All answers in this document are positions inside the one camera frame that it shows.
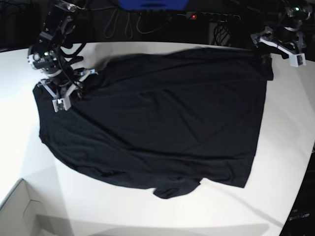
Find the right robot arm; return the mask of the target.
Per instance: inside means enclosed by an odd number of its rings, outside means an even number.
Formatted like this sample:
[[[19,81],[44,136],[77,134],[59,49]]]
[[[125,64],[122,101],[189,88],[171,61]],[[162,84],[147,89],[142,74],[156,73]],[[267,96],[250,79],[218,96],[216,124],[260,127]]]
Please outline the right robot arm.
[[[71,54],[64,52],[62,47],[73,47],[72,43],[66,42],[66,37],[74,31],[80,14],[87,15],[88,22],[93,23],[91,3],[90,0],[56,1],[36,42],[29,47],[28,63],[34,70],[40,70],[47,76],[36,86],[45,88],[54,99],[66,96],[69,89],[74,89],[79,98],[83,95],[83,83],[79,79],[85,69],[73,69],[72,65],[83,61],[79,53],[87,42],[82,42]]]

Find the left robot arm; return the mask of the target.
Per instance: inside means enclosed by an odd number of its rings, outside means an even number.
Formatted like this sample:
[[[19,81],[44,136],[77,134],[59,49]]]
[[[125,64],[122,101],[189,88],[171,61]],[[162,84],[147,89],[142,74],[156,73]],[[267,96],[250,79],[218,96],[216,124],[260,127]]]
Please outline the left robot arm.
[[[296,66],[303,65],[307,47],[302,26],[314,16],[314,7],[306,0],[284,0],[284,10],[273,26],[251,35],[256,47],[264,44],[286,54]]]

